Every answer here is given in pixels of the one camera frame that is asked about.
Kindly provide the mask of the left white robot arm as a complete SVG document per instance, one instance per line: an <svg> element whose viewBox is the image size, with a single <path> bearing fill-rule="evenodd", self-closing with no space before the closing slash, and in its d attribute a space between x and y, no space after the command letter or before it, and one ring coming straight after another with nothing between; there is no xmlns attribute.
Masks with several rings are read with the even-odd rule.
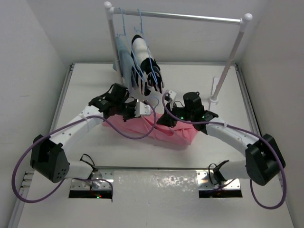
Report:
<svg viewBox="0 0 304 228"><path fill-rule="evenodd" d="M125 119L139 116L139 100L128 101L129 91L114 83L110 89L95 98L68 123L51 136L39 135L34 139L30 165L53 183L65 178L88 179L93 167L84 161L69 161L67 153L90 130L112 115Z"/></svg>

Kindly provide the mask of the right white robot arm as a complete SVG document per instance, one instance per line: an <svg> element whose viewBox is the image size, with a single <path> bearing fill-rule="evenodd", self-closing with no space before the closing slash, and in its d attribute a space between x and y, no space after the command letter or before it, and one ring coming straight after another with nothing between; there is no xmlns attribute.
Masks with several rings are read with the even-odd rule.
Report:
<svg viewBox="0 0 304 228"><path fill-rule="evenodd" d="M175 104L175 96L173 91L166 91L162 96L164 113L158 124L168 127L175 127L177 122L190 124L197 131L230 145L245 157L248 177L260 186L265 186L284 169L285 161L271 135L260 137L227 124L216 113L204 108L199 92L185 93L181 107Z"/></svg>

